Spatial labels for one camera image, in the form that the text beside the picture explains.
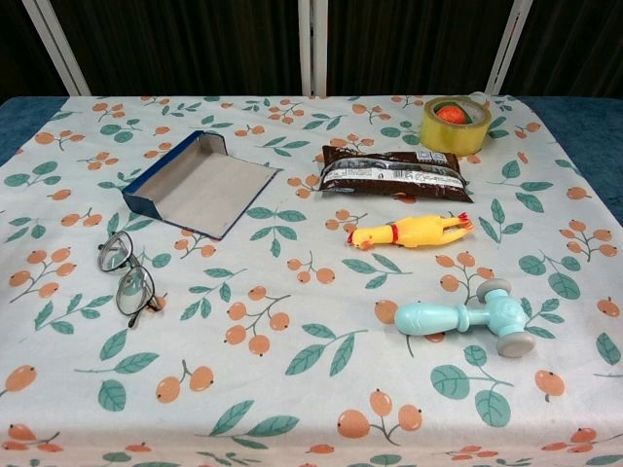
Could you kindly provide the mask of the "blue grey cardboard tray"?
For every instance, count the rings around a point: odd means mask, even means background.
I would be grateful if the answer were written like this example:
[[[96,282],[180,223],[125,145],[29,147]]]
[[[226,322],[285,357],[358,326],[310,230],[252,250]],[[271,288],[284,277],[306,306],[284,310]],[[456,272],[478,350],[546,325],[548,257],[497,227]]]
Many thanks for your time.
[[[223,136],[197,130],[122,194],[134,213],[220,240],[278,173],[229,155]]]

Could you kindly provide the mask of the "wire-rim eyeglasses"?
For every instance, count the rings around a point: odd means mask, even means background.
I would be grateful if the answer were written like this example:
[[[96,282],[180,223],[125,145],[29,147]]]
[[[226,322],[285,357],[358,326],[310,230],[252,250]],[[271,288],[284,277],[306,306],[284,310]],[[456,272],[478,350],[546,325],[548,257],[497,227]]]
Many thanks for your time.
[[[152,274],[134,255],[127,232],[116,232],[98,245],[97,266],[102,272],[120,274],[115,303],[118,311],[128,319],[130,329],[136,326],[144,310],[160,312],[164,309],[156,296]]]

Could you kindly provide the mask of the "brown snack packet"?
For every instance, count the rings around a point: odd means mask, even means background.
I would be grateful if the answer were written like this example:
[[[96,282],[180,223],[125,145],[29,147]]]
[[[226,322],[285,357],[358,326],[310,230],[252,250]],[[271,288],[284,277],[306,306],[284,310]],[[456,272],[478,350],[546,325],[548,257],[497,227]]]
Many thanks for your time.
[[[472,201],[453,154],[415,151],[358,153],[323,146],[323,192]]]

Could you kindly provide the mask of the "yellow rubber chicken toy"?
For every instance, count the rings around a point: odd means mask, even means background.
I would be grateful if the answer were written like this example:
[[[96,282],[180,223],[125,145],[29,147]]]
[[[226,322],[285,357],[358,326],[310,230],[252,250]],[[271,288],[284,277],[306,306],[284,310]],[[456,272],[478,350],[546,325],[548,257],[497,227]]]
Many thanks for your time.
[[[473,228],[466,213],[457,217],[406,217],[378,227],[357,228],[348,235],[347,245],[360,250],[385,244],[405,248],[441,246],[465,237]]]

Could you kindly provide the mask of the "floral print tablecloth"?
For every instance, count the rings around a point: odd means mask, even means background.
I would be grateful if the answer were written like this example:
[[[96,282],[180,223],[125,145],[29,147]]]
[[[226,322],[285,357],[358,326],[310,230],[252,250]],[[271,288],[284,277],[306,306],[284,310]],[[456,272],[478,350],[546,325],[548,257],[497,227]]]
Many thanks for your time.
[[[0,166],[0,467],[623,467],[623,226],[529,106],[474,98],[470,203],[319,189],[323,146],[419,150],[422,95],[68,99]],[[220,240],[122,194],[197,130],[279,170]],[[460,213],[449,244],[347,245]],[[132,329],[97,266],[119,231],[164,305]],[[395,326],[498,278],[522,357]]]

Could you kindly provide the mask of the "clear packing tape roll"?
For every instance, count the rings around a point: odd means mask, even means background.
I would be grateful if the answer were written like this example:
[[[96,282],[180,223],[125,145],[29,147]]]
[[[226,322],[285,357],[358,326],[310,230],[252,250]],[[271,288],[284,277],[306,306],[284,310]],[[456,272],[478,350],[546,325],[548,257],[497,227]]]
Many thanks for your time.
[[[462,119],[443,120],[438,113],[445,107],[460,111]],[[479,152],[492,122],[488,108],[468,97],[441,96],[425,103],[421,120],[420,140],[426,148],[459,157]]]

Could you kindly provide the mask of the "orange toy fruit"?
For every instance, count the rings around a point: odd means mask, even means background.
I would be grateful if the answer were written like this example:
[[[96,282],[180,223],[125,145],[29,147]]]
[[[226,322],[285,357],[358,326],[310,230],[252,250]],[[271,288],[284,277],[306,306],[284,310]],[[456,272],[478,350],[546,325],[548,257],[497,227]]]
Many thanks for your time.
[[[435,108],[434,113],[439,120],[448,124],[463,126],[472,123],[466,111],[455,103],[442,103]]]

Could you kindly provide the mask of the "teal toy hammer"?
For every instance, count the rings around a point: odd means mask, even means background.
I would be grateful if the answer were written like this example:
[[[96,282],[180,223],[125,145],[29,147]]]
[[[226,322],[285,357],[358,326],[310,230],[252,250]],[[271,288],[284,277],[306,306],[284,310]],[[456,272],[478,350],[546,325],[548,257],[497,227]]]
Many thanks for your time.
[[[489,279],[476,291],[482,307],[411,303],[400,306],[394,315],[397,330],[407,336],[427,336],[447,331],[465,333],[473,326],[484,326],[497,336],[500,356],[519,358],[535,347],[535,337],[527,330],[527,316],[521,303],[511,296],[505,279]]]

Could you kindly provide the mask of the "black pleated curtain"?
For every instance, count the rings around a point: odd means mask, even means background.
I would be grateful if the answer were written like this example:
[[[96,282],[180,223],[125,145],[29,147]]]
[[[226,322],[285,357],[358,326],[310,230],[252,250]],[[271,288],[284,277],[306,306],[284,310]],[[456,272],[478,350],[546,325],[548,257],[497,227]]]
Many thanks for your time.
[[[487,86],[513,0],[328,0],[330,95]]]
[[[623,0],[533,0],[501,92],[623,98]]]
[[[297,0],[50,0],[94,95],[300,95]]]
[[[0,0],[0,105],[18,96],[67,96],[21,0]]]

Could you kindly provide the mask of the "white frame post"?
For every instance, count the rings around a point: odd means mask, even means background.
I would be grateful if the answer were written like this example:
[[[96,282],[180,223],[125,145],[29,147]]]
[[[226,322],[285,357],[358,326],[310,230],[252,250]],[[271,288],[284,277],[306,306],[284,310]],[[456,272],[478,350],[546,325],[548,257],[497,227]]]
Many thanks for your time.
[[[508,69],[528,19],[533,0],[513,0],[495,60],[485,88],[489,95],[499,95]]]
[[[328,0],[297,0],[303,95],[327,96]]]
[[[92,96],[50,0],[21,0],[70,96]]]

